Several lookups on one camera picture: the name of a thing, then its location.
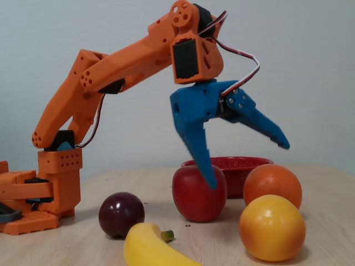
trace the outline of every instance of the table surface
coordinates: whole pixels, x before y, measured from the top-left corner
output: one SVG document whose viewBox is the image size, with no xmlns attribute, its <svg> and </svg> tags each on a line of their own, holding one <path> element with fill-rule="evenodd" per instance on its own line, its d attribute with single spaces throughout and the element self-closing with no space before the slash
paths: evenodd
<svg viewBox="0 0 355 266">
<path fill-rule="evenodd" d="M 355 265 L 355 176 L 322 164 L 285 165 L 301 181 L 302 215 L 307 225 L 303 250 L 281 265 Z M 186 221 L 176 210 L 171 179 L 176 168 L 105 171 L 82 184 L 75 217 L 54 230 L 9 236 L 0 234 L 0 265 L 126 265 L 123 240 L 111 240 L 98 222 L 107 196 L 137 195 L 146 222 L 172 229 L 173 248 L 205 266 L 265 265 L 250 256 L 238 235 L 243 199 L 228 199 L 216 222 Z"/>
</svg>

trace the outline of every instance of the apple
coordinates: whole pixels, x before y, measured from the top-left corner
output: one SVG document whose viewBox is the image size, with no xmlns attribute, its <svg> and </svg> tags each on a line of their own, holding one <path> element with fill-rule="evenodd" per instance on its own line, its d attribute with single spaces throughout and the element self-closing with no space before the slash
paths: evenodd
<svg viewBox="0 0 355 266">
<path fill-rule="evenodd" d="M 187 220 L 210 222 L 219 217 L 227 201 L 227 182 L 223 172 L 212 165 L 217 189 L 209 187 L 196 165 L 184 166 L 173 176 L 173 199 L 177 210 Z"/>
</svg>

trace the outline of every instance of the orange fruit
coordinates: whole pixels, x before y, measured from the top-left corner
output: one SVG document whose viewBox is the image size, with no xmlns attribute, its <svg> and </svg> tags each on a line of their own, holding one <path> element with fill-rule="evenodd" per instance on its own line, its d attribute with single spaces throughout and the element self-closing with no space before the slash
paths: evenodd
<svg viewBox="0 0 355 266">
<path fill-rule="evenodd" d="M 242 212 L 239 235 L 254 257 L 280 262 L 300 252 L 306 238 L 306 224 L 290 201 L 277 195 L 264 195 Z"/>
<path fill-rule="evenodd" d="M 263 195 L 278 195 L 300 208 L 302 202 L 301 184 L 289 169 L 281 165 L 261 165 L 248 175 L 243 186 L 245 204 Z"/>
</svg>

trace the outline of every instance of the red bowl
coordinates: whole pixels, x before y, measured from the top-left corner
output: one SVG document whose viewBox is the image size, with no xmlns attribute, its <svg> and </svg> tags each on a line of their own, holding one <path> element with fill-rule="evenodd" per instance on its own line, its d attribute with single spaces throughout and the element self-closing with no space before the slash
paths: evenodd
<svg viewBox="0 0 355 266">
<path fill-rule="evenodd" d="M 224 173 L 227 180 L 228 198 L 243 197 L 243 185 L 251 170 L 273 161 L 258 157 L 212 157 L 211 162 Z M 195 165 L 195 161 L 186 161 L 184 166 Z"/>
</svg>

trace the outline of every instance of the banana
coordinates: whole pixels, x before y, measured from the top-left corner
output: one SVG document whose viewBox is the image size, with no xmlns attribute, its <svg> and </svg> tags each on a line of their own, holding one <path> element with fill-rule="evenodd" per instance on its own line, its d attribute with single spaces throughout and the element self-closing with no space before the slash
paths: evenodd
<svg viewBox="0 0 355 266">
<path fill-rule="evenodd" d="M 131 227 L 124 242 L 128 266 L 202 266 L 170 247 L 173 231 L 162 232 L 156 224 L 138 223 Z"/>
</svg>

